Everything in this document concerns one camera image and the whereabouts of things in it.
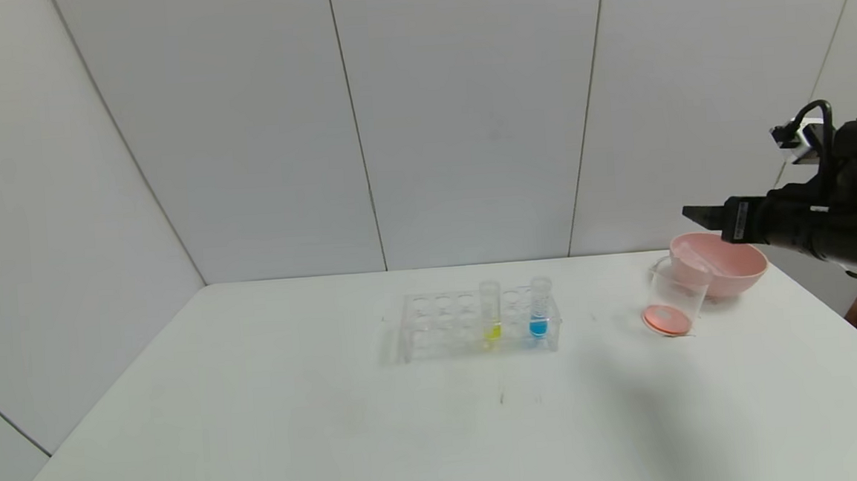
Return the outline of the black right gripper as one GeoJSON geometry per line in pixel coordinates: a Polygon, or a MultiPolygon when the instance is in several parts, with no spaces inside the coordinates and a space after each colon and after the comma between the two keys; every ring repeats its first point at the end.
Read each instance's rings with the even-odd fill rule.
{"type": "Polygon", "coordinates": [[[826,223],[829,198],[820,186],[773,189],[727,199],[724,206],[688,205],[682,215],[724,242],[778,246],[811,258],[832,257],[826,223]]]}

